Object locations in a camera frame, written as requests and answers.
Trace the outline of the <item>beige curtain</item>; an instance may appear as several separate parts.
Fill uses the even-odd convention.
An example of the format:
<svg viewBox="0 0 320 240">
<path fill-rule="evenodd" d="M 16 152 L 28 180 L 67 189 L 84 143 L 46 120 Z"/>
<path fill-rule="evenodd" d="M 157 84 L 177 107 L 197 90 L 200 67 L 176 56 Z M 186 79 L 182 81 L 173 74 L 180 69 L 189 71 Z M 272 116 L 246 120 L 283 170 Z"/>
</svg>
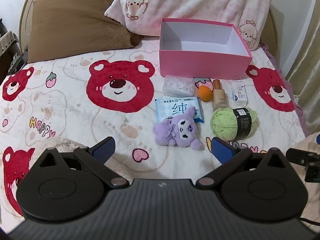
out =
<svg viewBox="0 0 320 240">
<path fill-rule="evenodd" d="M 300 52 L 287 75 L 309 133 L 319 131 L 319 13 L 314 12 Z"/>
</svg>

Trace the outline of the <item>pink cartoon pillow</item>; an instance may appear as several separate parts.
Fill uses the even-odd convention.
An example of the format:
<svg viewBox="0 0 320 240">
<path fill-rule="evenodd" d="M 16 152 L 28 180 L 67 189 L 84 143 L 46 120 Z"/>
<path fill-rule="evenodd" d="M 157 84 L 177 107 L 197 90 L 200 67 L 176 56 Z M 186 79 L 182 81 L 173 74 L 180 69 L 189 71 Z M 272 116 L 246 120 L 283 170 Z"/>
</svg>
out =
<svg viewBox="0 0 320 240">
<path fill-rule="evenodd" d="M 272 0 L 114 0 L 104 15 L 130 32 L 159 36 L 164 18 L 233 24 L 249 50 L 258 46 Z"/>
</svg>

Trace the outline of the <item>brown pillow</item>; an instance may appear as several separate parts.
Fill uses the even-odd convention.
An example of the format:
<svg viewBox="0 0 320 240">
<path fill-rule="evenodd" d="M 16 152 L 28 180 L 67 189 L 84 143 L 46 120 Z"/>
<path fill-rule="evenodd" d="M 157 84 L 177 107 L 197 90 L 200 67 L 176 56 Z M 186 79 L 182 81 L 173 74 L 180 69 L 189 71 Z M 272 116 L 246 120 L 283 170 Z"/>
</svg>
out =
<svg viewBox="0 0 320 240">
<path fill-rule="evenodd" d="M 28 63 L 139 45 L 140 35 L 104 15 L 113 1 L 35 1 Z"/>
</svg>

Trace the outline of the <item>blue wet wipes pack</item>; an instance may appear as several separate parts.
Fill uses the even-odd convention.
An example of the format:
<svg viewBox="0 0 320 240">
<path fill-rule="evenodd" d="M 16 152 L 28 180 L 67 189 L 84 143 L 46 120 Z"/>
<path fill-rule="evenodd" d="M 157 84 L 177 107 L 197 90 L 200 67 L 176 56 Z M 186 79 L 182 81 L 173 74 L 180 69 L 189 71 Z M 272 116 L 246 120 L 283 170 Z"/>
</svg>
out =
<svg viewBox="0 0 320 240">
<path fill-rule="evenodd" d="M 201 102 L 196 96 L 187 98 L 155 99 L 156 120 L 157 122 L 161 122 L 163 119 L 172 119 L 177 115 L 185 114 L 189 107 L 195 107 L 193 116 L 194 121 L 204 123 Z"/>
</svg>

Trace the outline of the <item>bedside table with clutter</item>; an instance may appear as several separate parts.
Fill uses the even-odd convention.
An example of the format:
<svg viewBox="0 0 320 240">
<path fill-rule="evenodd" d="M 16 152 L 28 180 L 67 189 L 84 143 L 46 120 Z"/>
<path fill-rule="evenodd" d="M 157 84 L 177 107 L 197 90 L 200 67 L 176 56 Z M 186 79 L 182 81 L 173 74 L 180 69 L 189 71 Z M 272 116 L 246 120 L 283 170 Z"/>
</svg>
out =
<svg viewBox="0 0 320 240">
<path fill-rule="evenodd" d="M 19 72 L 27 62 L 27 52 L 21 53 L 18 38 L 8 31 L 1 19 L 1 83 L 6 76 Z"/>
</svg>

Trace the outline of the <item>purple plush toy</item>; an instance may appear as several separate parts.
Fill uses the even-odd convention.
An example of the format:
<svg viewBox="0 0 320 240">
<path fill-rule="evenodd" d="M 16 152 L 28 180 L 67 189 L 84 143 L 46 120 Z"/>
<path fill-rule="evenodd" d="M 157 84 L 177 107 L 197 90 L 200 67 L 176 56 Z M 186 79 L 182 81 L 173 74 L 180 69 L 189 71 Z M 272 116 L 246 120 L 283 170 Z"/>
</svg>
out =
<svg viewBox="0 0 320 240">
<path fill-rule="evenodd" d="M 164 119 L 153 126 L 155 143 L 160 146 L 190 147 L 202 151 L 204 145 L 197 138 L 197 126 L 193 119 L 196 108 L 191 106 L 172 119 Z"/>
</svg>

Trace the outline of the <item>orange makeup sponge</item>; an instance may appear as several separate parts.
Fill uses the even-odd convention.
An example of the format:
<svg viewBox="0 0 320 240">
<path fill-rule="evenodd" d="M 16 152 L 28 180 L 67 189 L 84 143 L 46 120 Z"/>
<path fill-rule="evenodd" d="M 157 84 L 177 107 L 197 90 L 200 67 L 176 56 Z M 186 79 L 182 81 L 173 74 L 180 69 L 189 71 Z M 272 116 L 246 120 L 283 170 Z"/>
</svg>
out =
<svg viewBox="0 0 320 240">
<path fill-rule="evenodd" d="M 197 95 L 204 102 L 212 101 L 213 98 L 213 93 L 207 86 L 200 86 L 197 90 Z"/>
</svg>

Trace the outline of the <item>pink cardboard box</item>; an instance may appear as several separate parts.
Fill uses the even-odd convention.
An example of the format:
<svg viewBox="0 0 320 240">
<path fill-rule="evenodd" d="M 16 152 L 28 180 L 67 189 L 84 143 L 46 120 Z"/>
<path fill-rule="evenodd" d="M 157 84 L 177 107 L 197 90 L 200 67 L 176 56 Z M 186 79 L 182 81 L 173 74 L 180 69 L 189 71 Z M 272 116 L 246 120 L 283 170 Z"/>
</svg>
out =
<svg viewBox="0 0 320 240">
<path fill-rule="evenodd" d="M 164 18 L 159 37 L 161 76 L 240 79 L 252 54 L 229 23 Z"/>
</svg>

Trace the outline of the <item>green yarn ball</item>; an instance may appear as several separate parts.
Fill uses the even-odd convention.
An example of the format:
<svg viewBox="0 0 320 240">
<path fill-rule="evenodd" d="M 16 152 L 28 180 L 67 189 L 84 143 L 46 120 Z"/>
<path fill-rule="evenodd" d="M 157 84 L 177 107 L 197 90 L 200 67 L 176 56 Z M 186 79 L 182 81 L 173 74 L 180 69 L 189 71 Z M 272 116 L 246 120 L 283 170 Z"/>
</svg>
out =
<svg viewBox="0 0 320 240">
<path fill-rule="evenodd" d="M 210 128 L 215 136 L 224 141 L 240 140 L 254 132 L 257 121 L 256 111 L 250 108 L 219 108 L 211 117 Z"/>
</svg>

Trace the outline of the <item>small white tissue pack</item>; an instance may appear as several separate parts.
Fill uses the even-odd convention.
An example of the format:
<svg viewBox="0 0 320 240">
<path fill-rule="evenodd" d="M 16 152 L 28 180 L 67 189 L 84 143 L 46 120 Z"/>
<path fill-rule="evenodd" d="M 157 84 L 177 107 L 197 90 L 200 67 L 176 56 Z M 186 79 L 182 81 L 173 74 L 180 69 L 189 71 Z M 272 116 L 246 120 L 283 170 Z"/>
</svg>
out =
<svg viewBox="0 0 320 240">
<path fill-rule="evenodd" d="M 243 81 L 232 81 L 232 96 L 237 106 L 247 106 L 248 99 Z"/>
</svg>

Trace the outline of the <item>bear print bed blanket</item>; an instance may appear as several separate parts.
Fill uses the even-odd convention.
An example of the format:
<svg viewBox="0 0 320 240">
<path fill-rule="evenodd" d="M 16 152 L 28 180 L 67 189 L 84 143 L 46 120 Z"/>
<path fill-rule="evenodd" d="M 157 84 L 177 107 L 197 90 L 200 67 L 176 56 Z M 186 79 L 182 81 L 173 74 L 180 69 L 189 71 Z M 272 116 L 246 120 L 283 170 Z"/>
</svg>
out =
<svg viewBox="0 0 320 240">
<path fill-rule="evenodd" d="M 246 139 L 228 141 L 234 147 L 266 152 L 286 151 L 305 134 L 288 86 L 263 49 L 253 59 L 243 81 L 246 108 L 256 111 L 257 126 Z M 237 106 L 232 80 L 219 79 L 228 107 Z M 159 39 L 144 38 L 136 48 L 87 53 L 31 63 L 1 85 L 1 229 L 14 230 L 21 222 L 16 190 L 43 150 L 53 146 L 71 151 L 76 144 L 93 146 L 111 136 L 115 154 L 106 165 L 128 179 L 196 180 L 218 167 L 211 152 L 216 137 L 210 120 L 213 102 L 201 104 L 204 123 L 197 123 L 204 150 L 155 143 L 155 99 L 162 93 Z"/>
</svg>

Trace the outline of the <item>foundation bottle gold cap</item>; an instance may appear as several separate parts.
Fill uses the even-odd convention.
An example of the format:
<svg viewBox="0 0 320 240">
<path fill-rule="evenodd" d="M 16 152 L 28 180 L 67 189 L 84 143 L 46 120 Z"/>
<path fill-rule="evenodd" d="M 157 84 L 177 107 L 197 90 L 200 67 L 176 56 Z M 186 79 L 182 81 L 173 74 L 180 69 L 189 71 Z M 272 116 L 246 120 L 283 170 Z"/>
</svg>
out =
<svg viewBox="0 0 320 240">
<path fill-rule="evenodd" d="M 213 81 L 213 107 L 214 110 L 228 107 L 227 96 L 219 79 Z"/>
</svg>

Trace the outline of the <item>clear plastic box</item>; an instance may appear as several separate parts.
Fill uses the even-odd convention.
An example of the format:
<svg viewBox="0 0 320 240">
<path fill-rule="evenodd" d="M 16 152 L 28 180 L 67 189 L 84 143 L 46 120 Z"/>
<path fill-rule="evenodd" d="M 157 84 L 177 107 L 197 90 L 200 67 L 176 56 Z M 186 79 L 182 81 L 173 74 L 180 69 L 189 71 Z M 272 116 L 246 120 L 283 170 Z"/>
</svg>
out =
<svg viewBox="0 0 320 240">
<path fill-rule="evenodd" d="M 176 98 L 194 96 L 195 84 L 193 78 L 167 75 L 164 78 L 162 93 L 165 96 Z"/>
</svg>

